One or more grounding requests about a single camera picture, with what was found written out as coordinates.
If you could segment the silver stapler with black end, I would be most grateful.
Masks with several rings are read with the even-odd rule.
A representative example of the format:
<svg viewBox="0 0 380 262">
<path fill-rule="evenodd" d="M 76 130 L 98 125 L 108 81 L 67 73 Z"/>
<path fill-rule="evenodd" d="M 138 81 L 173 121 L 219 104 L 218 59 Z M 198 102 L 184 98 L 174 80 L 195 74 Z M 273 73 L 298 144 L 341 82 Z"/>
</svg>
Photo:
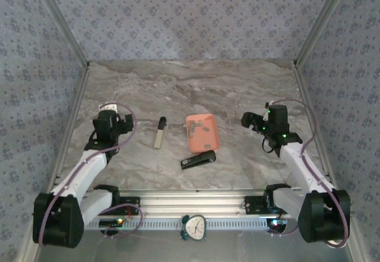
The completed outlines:
<svg viewBox="0 0 380 262">
<path fill-rule="evenodd" d="M 154 146 L 153 146 L 154 149 L 159 150 L 161 148 L 167 128 L 168 128 L 167 118 L 165 116 L 162 116 L 159 119 L 159 124 L 157 127 L 156 138 L 155 138 Z"/>
</svg>

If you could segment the pink plastic tray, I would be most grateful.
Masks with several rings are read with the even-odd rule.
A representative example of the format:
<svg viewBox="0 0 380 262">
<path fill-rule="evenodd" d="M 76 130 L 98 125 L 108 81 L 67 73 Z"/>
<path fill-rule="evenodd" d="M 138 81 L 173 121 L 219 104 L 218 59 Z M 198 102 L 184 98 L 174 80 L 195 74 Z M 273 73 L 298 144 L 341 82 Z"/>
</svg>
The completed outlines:
<svg viewBox="0 0 380 262">
<path fill-rule="evenodd" d="M 202 120 L 202 125 L 198 125 L 198 121 Z M 189 121 L 195 121 L 197 125 L 193 136 L 189 136 L 192 125 Z M 186 132 L 188 138 L 188 148 L 191 153 L 202 153 L 209 150 L 217 151 L 220 148 L 219 132 L 217 128 L 216 117 L 211 113 L 189 115 L 185 119 Z M 209 128 L 209 131 L 204 131 L 203 127 Z M 205 148 L 206 144 L 210 144 L 211 148 Z"/>
</svg>

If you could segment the green alarm clock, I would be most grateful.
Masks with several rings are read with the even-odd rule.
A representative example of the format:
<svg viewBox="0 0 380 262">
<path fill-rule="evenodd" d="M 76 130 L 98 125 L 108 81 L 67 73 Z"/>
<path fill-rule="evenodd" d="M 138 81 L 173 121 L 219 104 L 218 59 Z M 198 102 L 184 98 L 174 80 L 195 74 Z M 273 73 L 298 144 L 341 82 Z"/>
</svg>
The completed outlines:
<svg viewBox="0 0 380 262">
<path fill-rule="evenodd" d="M 184 215 L 181 220 L 180 237 L 184 240 L 203 241 L 206 237 L 207 221 L 201 214 Z"/>
</svg>

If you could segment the grey metal shelf plate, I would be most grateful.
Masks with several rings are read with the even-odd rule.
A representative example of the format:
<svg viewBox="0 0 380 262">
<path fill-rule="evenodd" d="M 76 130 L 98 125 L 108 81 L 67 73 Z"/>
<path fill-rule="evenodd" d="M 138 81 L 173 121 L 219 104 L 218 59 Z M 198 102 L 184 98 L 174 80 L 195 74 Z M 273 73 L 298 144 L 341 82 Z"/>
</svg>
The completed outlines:
<svg viewBox="0 0 380 262">
<path fill-rule="evenodd" d="M 264 230 L 211 230 L 205 239 L 184 240 L 174 230 L 142 230 L 108 238 L 86 231 L 74 248 L 45 246 L 36 262 L 353 262 L 348 247 L 309 244 L 299 232 L 272 235 Z"/>
</svg>

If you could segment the aluminium table side rail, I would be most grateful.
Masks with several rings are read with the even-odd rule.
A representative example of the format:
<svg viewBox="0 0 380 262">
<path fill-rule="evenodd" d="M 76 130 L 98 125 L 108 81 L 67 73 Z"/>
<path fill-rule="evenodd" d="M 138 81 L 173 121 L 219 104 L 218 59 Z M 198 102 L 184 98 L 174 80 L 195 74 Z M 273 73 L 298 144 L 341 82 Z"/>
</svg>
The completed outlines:
<svg viewBox="0 0 380 262">
<path fill-rule="evenodd" d="M 323 140 L 323 136 L 321 134 L 321 131 L 319 129 L 318 120 L 315 115 L 315 110 L 311 101 L 311 97 L 308 93 L 307 85 L 305 82 L 305 79 L 303 77 L 303 73 L 301 68 L 299 68 L 297 65 L 294 66 L 294 74 L 296 77 L 297 84 L 299 86 L 299 91 L 301 98 L 305 104 L 309 106 L 309 110 L 307 111 L 308 119 L 311 125 L 311 128 L 314 132 L 314 138 L 313 141 L 316 146 L 316 150 L 318 152 L 318 156 L 321 161 L 321 167 L 323 169 L 323 173 L 327 176 L 327 178 L 330 180 L 330 182 L 338 187 L 338 182 L 335 178 L 334 171 L 332 169 L 332 165 L 330 162 L 330 159 L 328 157 L 327 148 Z"/>
<path fill-rule="evenodd" d="M 74 124 L 75 124 L 75 121 L 76 121 L 76 118 L 78 115 L 78 111 L 79 111 L 79 108 L 81 105 L 81 101 L 83 99 L 84 90 L 86 88 L 86 84 L 87 84 L 87 80 L 88 80 L 88 76 L 89 76 L 88 67 L 89 67 L 89 64 L 87 64 L 84 67 L 84 71 L 82 73 L 81 80 L 78 84 L 77 93 L 75 95 L 73 104 L 71 106 L 71 113 L 70 113 L 69 118 L 67 120 L 64 136 L 62 138 L 62 142 L 61 142 L 56 160 L 55 160 L 54 165 L 53 165 L 51 177 L 50 177 L 49 183 L 48 183 L 47 188 L 46 188 L 47 192 L 50 192 L 54 188 L 57 176 L 61 174 L 61 170 L 62 170 L 64 161 L 65 161 L 65 158 L 67 155 L 69 143 L 70 143 L 70 140 L 72 137 L 72 132 L 74 130 Z"/>
</svg>

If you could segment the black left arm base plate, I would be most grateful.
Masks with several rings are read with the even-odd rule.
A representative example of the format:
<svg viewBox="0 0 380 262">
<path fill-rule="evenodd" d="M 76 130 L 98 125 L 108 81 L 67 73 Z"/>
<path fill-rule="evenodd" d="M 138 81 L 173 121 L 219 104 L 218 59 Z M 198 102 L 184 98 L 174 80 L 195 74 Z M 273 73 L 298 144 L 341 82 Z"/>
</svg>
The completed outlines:
<svg viewBox="0 0 380 262">
<path fill-rule="evenodd" d="M 120 197 L 119 203 L 117 203 L 116 205 L 118 206 L 120 204 L 125 204 L 125 203 L 140 206 L 140 198 L 139 197 Z M 139 215 L 139 211 L 134 207 L 125 206 L 125 207 L 120 207 L 114 210 L 109 210 L 107 212 L 103 212 L 101 213 L 101 215 L 137 216 Z"/>
</svg>

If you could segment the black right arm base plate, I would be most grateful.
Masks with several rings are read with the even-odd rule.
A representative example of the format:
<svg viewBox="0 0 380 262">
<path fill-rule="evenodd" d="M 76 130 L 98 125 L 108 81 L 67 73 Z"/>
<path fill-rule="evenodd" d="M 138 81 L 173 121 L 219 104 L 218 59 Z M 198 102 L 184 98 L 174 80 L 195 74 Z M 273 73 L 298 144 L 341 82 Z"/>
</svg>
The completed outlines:
<svg viewBox="0 0 380 262">
<path fill-rule="evenodd" d="M 275 206 L 266 196 L 246 196 L 244 198 L 246 214 L 284 214 L 284 211 Z"/>
</svg>

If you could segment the aluminium mounting rail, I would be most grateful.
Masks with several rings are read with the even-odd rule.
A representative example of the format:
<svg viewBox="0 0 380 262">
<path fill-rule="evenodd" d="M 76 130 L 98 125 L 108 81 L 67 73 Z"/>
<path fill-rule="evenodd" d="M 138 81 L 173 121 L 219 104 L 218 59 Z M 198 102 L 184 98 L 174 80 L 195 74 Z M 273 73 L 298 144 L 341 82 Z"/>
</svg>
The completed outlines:
<svg viewBox="0 0 380 262">
<path fill-rule="evenodd" d="M 146 219 L 180 219 L 189 214 L 211 218 L 246 217 L 246 196 L 262 196 L 263 189 L 237 190 L 121 190 L 123 197 L 139 197 Z"/>
</svg>

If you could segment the aluminium frame post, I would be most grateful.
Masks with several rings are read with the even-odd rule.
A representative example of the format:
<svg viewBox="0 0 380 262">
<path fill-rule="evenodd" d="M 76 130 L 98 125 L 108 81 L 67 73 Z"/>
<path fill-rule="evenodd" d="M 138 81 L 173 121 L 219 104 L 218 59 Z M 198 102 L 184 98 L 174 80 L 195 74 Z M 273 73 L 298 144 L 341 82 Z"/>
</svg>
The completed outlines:
<svg viewBox="0 0 380 262">
<path fill-rule="evenodd" d="M 79 61 L 83 67 L 88 67 L 88 61 L 84 52 L 82 51 L 80 44 L 76 40 L 74 34 L 72 33 L 67 20 L 65 19 L 63 13 L 59 9 L 59 6 L 55 0 L 42 0 L 48 9 L 50 15 L 55 21 L 59 31 L 62 33 L 62 36 L 70 49 L 72 50 L 74 56 Z"/>
<path fill-rule="evenodd" d="M 297 69 L 301 68 L 309 54 L 312 52 L 316 42 L 318 41 L 320 35 L 322 34 L 328 20 L 335 11 L 337 5 L 341 0 L 325 0 L 317 18 L 313 22 L 310 32 L 308 33 L 302 47 L 294 59 L 294 65 Z"/>
</svg>

